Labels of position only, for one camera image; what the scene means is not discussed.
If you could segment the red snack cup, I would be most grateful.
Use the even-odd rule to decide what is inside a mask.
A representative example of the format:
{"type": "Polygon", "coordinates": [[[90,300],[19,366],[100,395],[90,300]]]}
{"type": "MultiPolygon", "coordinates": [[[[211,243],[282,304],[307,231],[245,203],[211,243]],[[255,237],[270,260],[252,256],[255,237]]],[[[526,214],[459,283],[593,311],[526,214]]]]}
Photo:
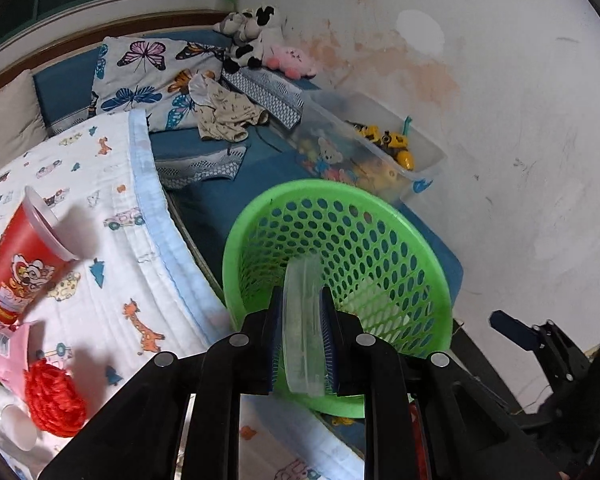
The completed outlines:
{"type": "Polygon", "coordinates": [[[0,236],[0,323],[12,325],[78,256],[62,241],[59,220],[32,186],[0,236]]]}

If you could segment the beige patterned garment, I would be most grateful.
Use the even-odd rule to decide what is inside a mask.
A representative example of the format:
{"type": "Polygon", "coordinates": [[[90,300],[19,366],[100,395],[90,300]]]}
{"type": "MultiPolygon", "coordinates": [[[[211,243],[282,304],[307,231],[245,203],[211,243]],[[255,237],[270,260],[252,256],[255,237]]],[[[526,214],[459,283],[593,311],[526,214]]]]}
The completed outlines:
{"type": "Polygon", "coordinates": [[[248,127],[268,122],[268,111],[264,107],[206,75],[195,74],[188,83],[188,91],[194,101],[197,128],[203,141],[242,142],[249,136],[248,127]]]}

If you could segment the pink snack packet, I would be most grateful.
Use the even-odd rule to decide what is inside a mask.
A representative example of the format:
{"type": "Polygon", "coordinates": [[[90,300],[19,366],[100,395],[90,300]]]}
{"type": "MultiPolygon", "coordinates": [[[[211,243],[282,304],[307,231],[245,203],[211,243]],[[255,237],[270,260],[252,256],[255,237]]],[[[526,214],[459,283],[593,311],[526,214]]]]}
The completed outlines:
{"type": "Polygon", "coordinates": [[[30,323],[0,323],[0,382],[21,400],[26,396],[30,329],[30,323]]]}

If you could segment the clear plastic toy bin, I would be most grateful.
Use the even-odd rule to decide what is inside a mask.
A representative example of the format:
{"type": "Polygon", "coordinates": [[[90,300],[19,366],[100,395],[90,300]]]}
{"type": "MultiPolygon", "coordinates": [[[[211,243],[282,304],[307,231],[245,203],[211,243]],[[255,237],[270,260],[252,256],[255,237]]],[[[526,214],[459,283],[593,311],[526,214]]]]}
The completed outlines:
{"type": "Polygon", "coordinates": [[[302,96],[302,117],[289,143],[297,151],[297,164],[312,176],[353,185],[397,204],[426,191],[441,171],[444,151],[411,118],[399,117],[362,93],[306,90],[302,96]],[[403,169],[349,122],[405,134],[415,169],[403,169]]]}

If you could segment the beige pillow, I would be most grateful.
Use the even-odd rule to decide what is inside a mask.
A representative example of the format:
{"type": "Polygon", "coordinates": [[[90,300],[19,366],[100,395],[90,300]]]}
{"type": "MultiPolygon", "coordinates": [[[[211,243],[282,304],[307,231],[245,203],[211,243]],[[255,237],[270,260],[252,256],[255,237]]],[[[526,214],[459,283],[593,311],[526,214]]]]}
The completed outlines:
{"type": "Polygon", "coordinates": [[[30,70],[0,90],[0,169],[48,137],[30,70]]]}

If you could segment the pink plush toy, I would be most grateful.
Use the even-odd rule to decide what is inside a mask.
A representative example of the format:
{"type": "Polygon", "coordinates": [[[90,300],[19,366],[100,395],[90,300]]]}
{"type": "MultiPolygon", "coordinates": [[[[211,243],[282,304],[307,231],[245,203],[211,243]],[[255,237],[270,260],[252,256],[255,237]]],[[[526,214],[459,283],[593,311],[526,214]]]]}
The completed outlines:
{"type": "Polygon", "coordinates": [[[317,75],[314,59],[294,47],[276,44],[270,47],[263,62],[269,70],[277,70],[292,80],[310,79],[317,75]]]}

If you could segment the butterfly print pillow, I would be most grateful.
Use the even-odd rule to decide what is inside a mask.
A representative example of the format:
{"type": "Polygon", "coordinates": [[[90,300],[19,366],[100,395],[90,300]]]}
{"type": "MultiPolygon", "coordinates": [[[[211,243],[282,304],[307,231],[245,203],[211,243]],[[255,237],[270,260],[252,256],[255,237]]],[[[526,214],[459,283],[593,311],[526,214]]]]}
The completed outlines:
{"type": "Polygon", "coordinates": [[[96,114],[146,114],[151,132],[194,128],[192,82],[219,78],[226,49],[205,41],[107,37],[99,47],[92,84],[96,114]]]}

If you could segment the green plastic mesh basket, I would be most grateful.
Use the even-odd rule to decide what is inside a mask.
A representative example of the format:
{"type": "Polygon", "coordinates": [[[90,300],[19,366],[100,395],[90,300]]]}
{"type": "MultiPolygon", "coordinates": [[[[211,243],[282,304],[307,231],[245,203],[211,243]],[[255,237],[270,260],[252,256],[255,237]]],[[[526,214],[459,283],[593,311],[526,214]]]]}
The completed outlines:
{"type": "Polygon", "coordinates": [[[449,349],[449,285],[419,230],[380,198],[317,179],[276,185],[238,214],[222,262],[234,326],[266,308],[288,260],[307,254],[320,256],[337,309],[366,332],[415,358],[449,349]]]}

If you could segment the cow plush toy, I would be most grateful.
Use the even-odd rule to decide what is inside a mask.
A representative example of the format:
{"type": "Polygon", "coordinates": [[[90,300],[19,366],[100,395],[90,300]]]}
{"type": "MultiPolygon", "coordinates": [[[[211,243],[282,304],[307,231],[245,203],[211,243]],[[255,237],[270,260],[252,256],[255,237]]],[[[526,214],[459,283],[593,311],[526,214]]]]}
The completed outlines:
{"type": "Polygon", "coordinates": [[[276,6],[259,6],[256,10],[230,12],[212,29],[232,40],[225,55],[223,70],[237,73],[242,68],[257,70],[271,55],[272,47],[284,43],[284,17],[276,6]]]}

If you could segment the yellow toy truck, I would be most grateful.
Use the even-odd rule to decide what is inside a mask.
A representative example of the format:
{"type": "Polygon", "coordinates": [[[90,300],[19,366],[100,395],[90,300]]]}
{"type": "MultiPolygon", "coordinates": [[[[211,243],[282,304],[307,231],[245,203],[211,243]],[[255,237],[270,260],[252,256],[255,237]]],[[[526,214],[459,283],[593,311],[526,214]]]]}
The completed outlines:
{"type": "Polygon", "coordinates": [[[355,128],[360,136],[393,158],[403,169],[408,171],[415,169],[415,159],[408,147],[408,139],[405,134],[381,130],[378,125],[364,125],[359,122],[349,122],[349,125],[355,128]]]}

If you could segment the white paper cup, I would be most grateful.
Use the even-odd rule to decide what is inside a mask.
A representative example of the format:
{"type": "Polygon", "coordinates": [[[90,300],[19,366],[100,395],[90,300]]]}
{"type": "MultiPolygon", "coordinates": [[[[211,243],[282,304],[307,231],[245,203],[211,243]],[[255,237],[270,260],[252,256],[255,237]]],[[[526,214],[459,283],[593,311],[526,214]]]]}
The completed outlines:
{"type": "Polygon", "coordinates": [[[0,431],[21,451],[29,452],[34,449],[38,440],[38,428],[16,404],[7,404],[0,414],[0,431]]]}

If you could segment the red yarn ball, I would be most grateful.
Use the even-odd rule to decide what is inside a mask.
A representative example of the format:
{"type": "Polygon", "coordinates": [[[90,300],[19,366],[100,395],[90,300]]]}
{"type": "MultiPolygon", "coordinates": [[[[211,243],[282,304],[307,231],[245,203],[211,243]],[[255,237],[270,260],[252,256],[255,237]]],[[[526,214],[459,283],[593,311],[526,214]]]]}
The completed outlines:
{"type": "Polygon", "coordinates": [[[86,422],[86,402],[72,377],[46,359],[24,373],[24,402],[35,426],[55,437],[72,438],[86,422]]]}

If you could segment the clear plastic lid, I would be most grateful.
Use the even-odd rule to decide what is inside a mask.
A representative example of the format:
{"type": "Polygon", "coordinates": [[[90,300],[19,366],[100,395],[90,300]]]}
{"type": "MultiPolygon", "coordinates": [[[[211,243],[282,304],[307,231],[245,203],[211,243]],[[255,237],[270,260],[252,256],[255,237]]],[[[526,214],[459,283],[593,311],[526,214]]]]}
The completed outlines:
{"type": "Polygon", "coordinates": [[[326,359],[321,318],[319,255],[291,258],[283,287],[282,348],[288,389],[318,398],[325,394],[326,359]]]}

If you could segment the grey patterned cloth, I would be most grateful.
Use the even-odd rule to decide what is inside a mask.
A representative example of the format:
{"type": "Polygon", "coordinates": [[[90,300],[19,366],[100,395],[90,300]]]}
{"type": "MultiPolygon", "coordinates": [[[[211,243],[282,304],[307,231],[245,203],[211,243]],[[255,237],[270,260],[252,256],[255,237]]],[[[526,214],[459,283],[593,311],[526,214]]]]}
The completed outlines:
{"type": "Polygon", "coordinates": [[[302,90],[276,73],[263,68],[241,68],[234,74],[223,72],[226,82],[252,101],[262,106],[287,130],[292,130],[301,120],[303,110],[302,90]]]}

